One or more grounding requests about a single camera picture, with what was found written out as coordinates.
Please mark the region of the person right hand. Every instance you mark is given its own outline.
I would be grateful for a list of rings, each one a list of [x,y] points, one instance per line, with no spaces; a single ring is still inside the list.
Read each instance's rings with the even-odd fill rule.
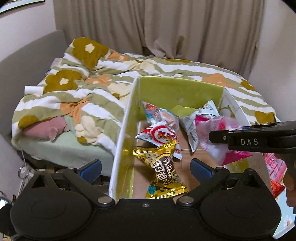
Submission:
[[[287,188],[287,205],[295,207],[295,154],[274,154],[276,158],[285,161],[287,171],[283,183]]]

